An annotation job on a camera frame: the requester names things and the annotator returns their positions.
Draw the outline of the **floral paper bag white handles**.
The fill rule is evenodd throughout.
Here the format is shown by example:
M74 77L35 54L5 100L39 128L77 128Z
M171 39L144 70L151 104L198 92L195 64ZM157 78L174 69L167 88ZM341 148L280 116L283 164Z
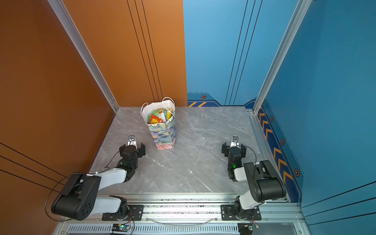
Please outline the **floral paper bag white handles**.
M173 116L170 120L157 124L150 124L148 116L151 112L158 109L171 108ZM176 143L176 118L175 118L175 102L170 97L165 97L161 102L144 103L141 107L140 114L143 117L152 139L158 150L173 149Z

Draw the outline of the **red yellow snack packet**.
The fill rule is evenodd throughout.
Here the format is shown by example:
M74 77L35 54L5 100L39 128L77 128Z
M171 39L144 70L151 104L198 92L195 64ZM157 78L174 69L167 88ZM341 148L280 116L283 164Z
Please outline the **red yellow snack packet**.
M149 121L150 124L157 124L157 123L162 123L162 122L164 122L163 119L155 116L154 114L151 115L150 121Z

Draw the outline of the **green snack pouch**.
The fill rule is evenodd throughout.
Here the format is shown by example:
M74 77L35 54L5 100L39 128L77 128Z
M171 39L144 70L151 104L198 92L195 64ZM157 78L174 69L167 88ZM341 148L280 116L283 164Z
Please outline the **green snack pouch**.
M151 112L148 116L148 121L150 121L150 117L151 117L152 114L154 114L155 116L163 119L163 121L166 122L165 109L158 109L158 110Z

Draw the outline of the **yellow snack bag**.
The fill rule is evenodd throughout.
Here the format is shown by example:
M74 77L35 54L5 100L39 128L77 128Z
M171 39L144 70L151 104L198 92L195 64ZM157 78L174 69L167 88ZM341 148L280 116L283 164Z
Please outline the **yellow snack bag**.
M173 116L172 109L171 108L165 109L166 121L170 120L172 116Z

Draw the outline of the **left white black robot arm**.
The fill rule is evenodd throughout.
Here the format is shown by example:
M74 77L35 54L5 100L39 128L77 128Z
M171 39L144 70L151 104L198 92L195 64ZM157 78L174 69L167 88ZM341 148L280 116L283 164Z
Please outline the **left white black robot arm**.
M119 148L121 160L117 166L102 172L72 174L51 206L56 215L82 221L94 214L103 220L129 220L131 210L127 199L120 196L98 196L98 191L129 181L138 168L138 159L146 155L146 146L135 141Z

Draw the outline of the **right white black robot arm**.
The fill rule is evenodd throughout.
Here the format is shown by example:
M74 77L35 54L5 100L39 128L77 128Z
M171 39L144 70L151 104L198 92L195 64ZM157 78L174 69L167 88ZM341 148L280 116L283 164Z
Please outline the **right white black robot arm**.
M268 200L278 200L287 195L287 189L269 160L242 163L248 147L240 145L234 137L230 145L224 143L221 152L228 159L227 172L234 182L247 182L249 190L235 198L234 204L225 209L224 220L253 219L257 208Z

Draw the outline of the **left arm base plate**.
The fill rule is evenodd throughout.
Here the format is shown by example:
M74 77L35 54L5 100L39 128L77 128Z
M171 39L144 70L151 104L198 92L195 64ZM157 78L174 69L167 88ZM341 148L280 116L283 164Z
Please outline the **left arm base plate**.
M102 221L141 221L144 205L127 205L115 213L104 213Z

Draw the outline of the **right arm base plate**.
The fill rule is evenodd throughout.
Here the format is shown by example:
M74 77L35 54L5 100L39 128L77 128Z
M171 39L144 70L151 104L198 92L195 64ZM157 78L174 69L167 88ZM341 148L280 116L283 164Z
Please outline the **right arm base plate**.
M220 206L221 219L223 221L243 220L243 221L261 221L259 208L244 210L236 207L234 204L224 204Z

